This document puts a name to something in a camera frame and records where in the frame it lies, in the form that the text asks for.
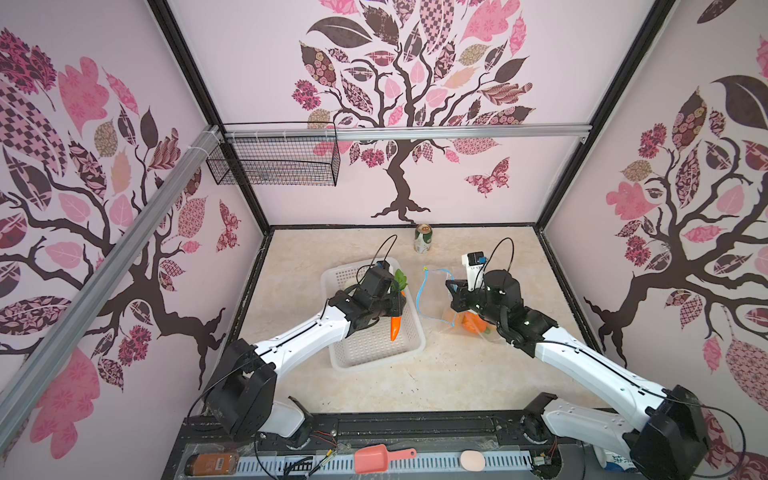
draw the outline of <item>black wire basket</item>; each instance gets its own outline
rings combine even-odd
[[[308,130],[266,130],[227,138],[207,160],[216,183],[335,187],[341,164],[336,126],[316,121],[258,123],[275,124],[302,124]]]

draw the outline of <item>beige tabletop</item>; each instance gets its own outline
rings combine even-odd
[[[325,302],[320,275],[336,266],[369,260],[393,233],[399,238],[390,256],[408,276],[414,299],[424,279],[424,266],[448,268],[463,279],[463,253],[481,250],[488,256],[499,240],[511,237],[516,251],[510,271],[520,282],[525,304],[582,338],[531,227],[437,228],[432,248],[424,254],[414,251],[413,229],[408,228],[278,230],[240,337],[256,343],[318,313]],[[503,243],[489,265],[491,270],[506,268],[510,252],[509,242]],[[434,302],[428,308],[432,312],[442,309]],[[423,352],[361,372],[335,370],[328,349],[323,349],[281,377],[275,397],[291,395],[311,412],[521,409],[539,392],[554,393],[587,407],[606,406],[564,373],[521,350],[447,326],[423,319]]]

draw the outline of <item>patterned leaf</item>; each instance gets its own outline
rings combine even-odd
[[[525,62],[526,58],[528,57],[514,58],[508,61],[507,63],[503,64],[496,71],[496,76],[493,78],[494,81],[497,81],[498,83],[504,83],[506,81],[511,80],[515,75],[518,74],[518,72],[520,71],[520,67],[523,66],[523,62]]]
[[[157,145],[152,155],[152,161],[147,167],[149,170],[170,170],[176,165],[181,156],[181,149],[176,146],[179,141],[179,132],[175,128],[170,130],[170,138],[165,137]]]
[[[454,115],[448,119],[448,126],[455,127],[456,125],[461,125],[462,120],[464,120],[464,115]]]
[[[186,238],[194,237],[203,226],[205,218],[205,200],[203,198],[190,199],[179,213],[179,235]]]
[[[101,357],[98,360],[98,375],[110,385],[119,386],[123,389],[123,367],[114,360]]]
[[[508,83],[504,83],[494,87],[486,88],[485,90],[480,90],[480,93],[482,93],[494,105],[514,104],[517,100],[520,99],[520,95],[529,92],[532,88],[532,83],[527,83],[522,87],[519,87],[518,84],[510,85]]]
[[[423,105],[419,111],[413,117],[416,127],[421,127],[424,124],[424,120],[427,118],[427,106]]]
[[[192,174],[192,178],[187,182],[187,186],[184,187],[184,195],[186,195],[187,198],[195,195],[197,189],[200,188],[200,179],[202,176],[203,171],[198,167],[197,170],[194,171],[194,174]]]
[[[745,256],[745,255],[733,255],[732,253],[723,255],[717,260],[715,260],[715,265],[713,268],[714,272],[716,275],[720,275],[721,273],[733,272],[735,269],[744,265],[744,262],[749,260],[751,256],[752,254]]]
[[[75,268],[80,265],[83,257],[83,247],[75,242],[59,242],[48,245],[45,252],[51,260],[63,268]]]
[[[61,174],[63,175],[66,173],[67,152],[64,149],[64,142],[61,141],[61,138],[58,136],[58,133],[53,128],[53,125],[51,125],[48,119],[31,102],[26,101],[24,96],[20,95],[15,88],[5,83],[3,80],[0,80],[0,106],[2,106],[2,102],[5,102],[6,104],[13,107],[19,114],[24,115],[27,121],[36,126],[37,131],[41,133],[42,136],[45,137],[45,140],[47,140],[48,143],[53,147],[55,156],[58,158],[58,163],[61,166]],[[2,114],[0,114],[0,124],[6,123],[6,120],[2,117]],[[54,172],[59,171],[58,168],[53,167],[51,170]]]
[[[341,48],[355,48],[371,42],[371,35],[363,27],[345,17],[324,18],[306,32],[311,31],[319,31]]]
[[[134,222],[134,210],[125,194],[112,202],[109,207],[109,220],[118,227],[128,228]]]
[[[744,160],[752,170],[768,170],[768,147],[756,144],[751,141],[744,141],[746,150],[744,151]]]
[[[27,234],[27,217],[16,214],[0,219],[0,248],[18,245]]]
[[[733,339],[725,361],[730,374],[744,393],[768,410],[768,369],[765,368],[768,364],[768,353],[754,345]]]
[[[385,12],[383,8],[369,7],[362,5],[362,15],[366,18],[366,23],[373,30],[373,34],[382,39],[385,43],[397,46],[399,30],[395,19]]]
[[[110,180],[112,180],[112,190],[114,190],[116,194],[125,191],[125,189],[131,185],[131,165],[128,163],[128,156],[125,154],[125,149],[114,158],[114,163],[110,170]]]
[[[491,147],[499,145],[493,138],[457,138],[453,140],[453,147],[460,154],[480,154]]]
[[[353,107],[369,114],[373,112],[373,104],[371,103],[371,98],[366,92],[362,91],[362,89],[357,85],[351,84],[343,78],[341,79],[341,82],[344,87],[344,94],[349,99],[349,102]]]
[[[94,352],[91,354],[91,358],[94,358],[96,355],[103,355],[106,352],[109,352],[109,349],[112,348],[113,345],[114,336],[112,335],[112,332],[109,332],[107,335],[101,337],[101,340],[98,341]]]
[[[736,0],[713,0],[710,6],[701,14],[696,23],[705,23],[714,20],[725,12]]]
[[[724,214],[737,215],[744,206],[744,189],[741,184],[728,190],[717,200],[717,209]]]
[[[712,335],[709,340],[704,342],[702,348],[704,354],[704,361],[707,362],[707,366],[714,372],[720,367],[720,359],[723,358],[723,352],[720,350],[720,344],[717,342],[717,337]]]
[[[157,272],[157,276],[157,280],[160,282],[160,286],[162,286],[164,290],[168,290],[169,292],[176,291],[176,288],[174,287],[174,280],[170,275],[165,273],[163,270],[160,270]]]
[[[391,127],[393,125],[397,125],[397,122],[400,121],[402,118],[402,106],[398,106],[395,108],[395,110],[392,110],[392,113],[389,114],[389,120],[386,122],[387,127]]]
[[[515,56],[515,54],[522,48],[523,43],[525,43],[525,32],[527,30],[523,16],[520,15],[518,19],[515,20],[515,25],[512,27],[512,35],[509,38],[509,51],[512,53],[512,56]]]
[[[36,296],[0,309],[0,333],[28,335],[56,323],[69,307],[69,300],[57,296]]]
[[[440,56],[435,61],[435,81],[442,80],[451,71],[455,59],[456,47],[451,40],[443,46]]]
[[[704,305],[701,302],[701,297],[698,295],[683,303],[683,307],[680,309],[680,329],[683,329],[688,323],[698,318],[703,308]]]
[[[616,237],[631,237],[634,231],[640,228],[640,225],[642,224],[643,222],[639,220],[632,220],[630,223],[624,225],[621,230],[619,230],[619,233],[616,233]]]
[[[719,145],[707,142],[707,165],[715,170],[726,170],[731,168],[733,162],[730,155]]]
[[[528,117],[535,108],[528,107],[510,107],[505,110],[497,112],[491,120],[488,121],[489,125],[517,125],[523,123],[525,118]]]
[[[386,144],[386,159],[389,161],[390,158],[394,157],[397,153],[397,142],[394,140],[390,140]]]
[[[645,269],[662,271],[670,264],[670,260],[672,260],[672,253],[669,251],[659,253],[654,258],[650,259],[650,262],[645,267]]]
[[[347,68],[344,71],[352,75],[352,78],[357,81],[367,81],[373,78],[373,72],[365,67],[352,67]]]
[[[680,165],[675,179],[675,189],[677,190],[677,199],[680,201],[680,208],[685,207],[694,199],[699,190],[700,168],[699,159],[696,156],[696,148],[690,151],[688,157]]]
[[[768,308],[751,309],[744,318],[757,325],[768,327]]]
[[[488,45],[483,45],[482,43],[469,45],[458,58],[458,62],[465,67],[474,65],[478,60],[480,60],[486,50],[488,50]]]
[[[475,74],[477,68],[467,67],[457,71],[451,75],[447,81],[445,81],[446,88],[460,88],[466,85],[468,81],[472,79],[472,75]]]
[[[0,263],[0,298],[12,292],[22,279],[18,262]]]
[[[691,295],[692,293],[688,290],[675,290],[667,297],[667,302],[664,304],[664,307],[680,306],[685,303]]]
[[[112,120],[96,127],[94,145],[100,157],[111,157],[118,151],[118,133],[114,130]]]
[[[708,242],[720,235],[723,230],[715,225],[703,225],[701,227],[692,228],[683,235],[688,240],[694,243]]]
[[[346,56],[346,53],[344,53],[344,50],[341,50],[339,48],[329,48],[328,55],[334,57],[336,60],[342,63],[349,63],[349,57]]]
[[[664,195],[664,191],[660,188],[646,188],[645,191],[648,192],[648,196],[651,198],[658,198]]]
[[[74,162],[74,167],[85,186],[103,200],[104,192],[107,190],[107,176],[93,154],[72,140],[71,135],[69,137],[69,157]]]
[[[403,61],[411,61],[418,57],[422,51],[422,45],[422,37],[419,35],[419,24],[413,25],[413,30],[406,39],[406,46],[402,48]]]
[[[160,267],[165,269],[166,273],[170,276],[179,276],[184,273],[178,263],[173,260],[165,259],[160,263]]]
[[[496,114],[494,111],[489,111],[488,113],[482,114],[479,117],[475,119],[475,121],[472,122],[473,125],[485,125],[488,123],[488,120],[491,120],[491,117],[493,117]]]
[[[488,54],[485,56],[485,71],[491,71],[491,69],[496,66],[498,61],[502,59],[502,55],[504,54],[504,49],[506,47],[507,44],[504,43],[501,47],[493,48],[488,52]]]
[[[422,144],[422,156],[424,160],[432,161],[432,145],[429,142]]]
[[[349,148],[349,164],[354,164],[357,159],[360,158],[360,144],[355,142],[352,147]]]
[[[132,302],[131,312],[139,322],[152,325],[152,315],[150,314],[150,308],[147,302],[144,302],[143,300],[136,300],[135,302]]]
[[[393,0],[392,6],[395,8],[398,18],[400,18],[400,25],[405,26],[414,7],[416,7],[416,0]]]

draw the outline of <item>white plastic basket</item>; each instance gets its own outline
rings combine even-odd
[[[387,257],[387,262],[389,262],[390,270],[393,273],[400,268],[400,263],[392,257]],[[357,270],[369,263],[370,260],[364,260],[323,272],[320,277],[323,298],[330,298],[337,290],[343,290],[347,281],[355,278]],[[362,279],[365,271],[366,269],[360,270],[360,279]],[[376,325],[355,332],[329,347],[331,365],[334,369],[340,372],[357,372],[408,359],[424,350],[427,341],[408,287],[406,287],[405,293],[406,307],[402,313],[400,333],[395,341],[393,342],[389,338],[389,317],[382,317]]]

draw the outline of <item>pink scoop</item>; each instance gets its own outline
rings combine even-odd
[[[355,452],[355,473],[382,473],[389,468],[389,463],[395,460],[416,458],[415,449],[387,452],[386,445],[365,447]]]

